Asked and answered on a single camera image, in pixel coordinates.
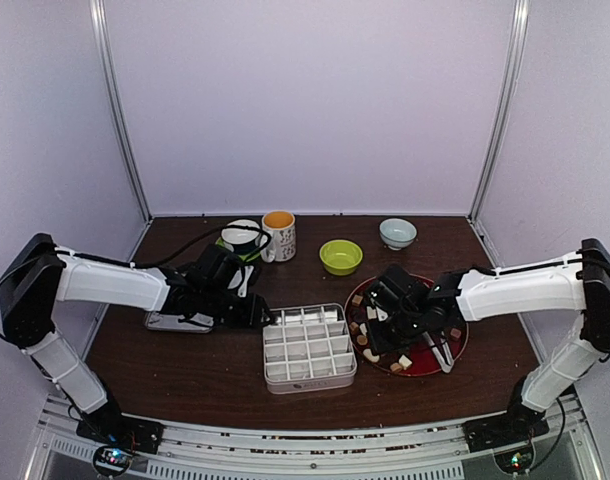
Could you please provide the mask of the bunny print tin lid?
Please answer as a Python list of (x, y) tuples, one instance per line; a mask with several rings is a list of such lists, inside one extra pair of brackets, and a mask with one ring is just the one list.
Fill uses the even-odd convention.
[(186, 315), (169, 315), (150, 312), (146, 315), (144, 325), (148, 330), (163, 332), (182, 332), (193, 334), (210, 333), (215, 325), (212, 317), (197, 313)]

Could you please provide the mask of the silver divided tin box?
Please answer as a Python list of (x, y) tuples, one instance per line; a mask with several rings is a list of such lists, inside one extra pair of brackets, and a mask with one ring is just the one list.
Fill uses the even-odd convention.
[(344, 310), (337, 303), (274, 309), (263, 329), (263, 373), (275, 395), (327, 391), (353, 384), (357, 360)]

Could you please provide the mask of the white metal tongs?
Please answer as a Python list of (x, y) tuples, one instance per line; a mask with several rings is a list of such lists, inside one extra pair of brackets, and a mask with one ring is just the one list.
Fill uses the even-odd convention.
[(448, 339), (443, 334), (440, 334), (438, 339), (435, 339), (429, 332), (424, 332), (422, 338), (436, 359), (440, 370), (445, 374), (449, 374), (454, 366), (454, 357)]

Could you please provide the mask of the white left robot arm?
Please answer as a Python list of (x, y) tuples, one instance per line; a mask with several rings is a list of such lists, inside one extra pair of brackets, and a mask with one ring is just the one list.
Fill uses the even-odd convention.
[(167, 261), (121, 262), (31, 238), (0, 277), (0, 338), (29, 356), (84, 414), (108, 444), (122, 442), (129, 424), (110, 394), (58, 330), (58, 302), (117, 305), (211, 328), (261, 329), (275, 321), (266, 300), (249, 291), (256, 268), (209, 244), (180, 267)]

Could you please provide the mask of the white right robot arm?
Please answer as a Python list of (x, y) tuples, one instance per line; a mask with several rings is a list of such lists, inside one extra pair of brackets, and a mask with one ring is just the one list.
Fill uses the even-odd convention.
[(549, 260), (505, 268), (472, 267), (442, 274), (433, 285), (393, 264), (365, 291), (384, 312), (367, 326), (375, 354), (400, 350), (456, 325), (517, 314), (532, 339), (536, 321), (569, 318), (570, 328), (549, 358), (521, 382), (498, 419), (504, 440), (520, 440), (555, 400), (599, 360), (610, 356), (610, 253), (596, 238)]

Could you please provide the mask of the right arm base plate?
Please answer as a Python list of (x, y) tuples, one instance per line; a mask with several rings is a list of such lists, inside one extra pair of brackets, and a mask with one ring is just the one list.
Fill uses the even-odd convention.
[(509, 413), (467, 421), (462, 429), (471, 453), (527, 442), (550, 431), (541, 414), (516, 416)]

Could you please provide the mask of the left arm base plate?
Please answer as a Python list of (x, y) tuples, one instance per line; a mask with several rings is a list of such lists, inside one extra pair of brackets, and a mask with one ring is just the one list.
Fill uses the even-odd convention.
[(82, 413), (76, 434), (132, 453), (156, 454), (164, 426), (155, 421), (119, 415), (114, 419)]

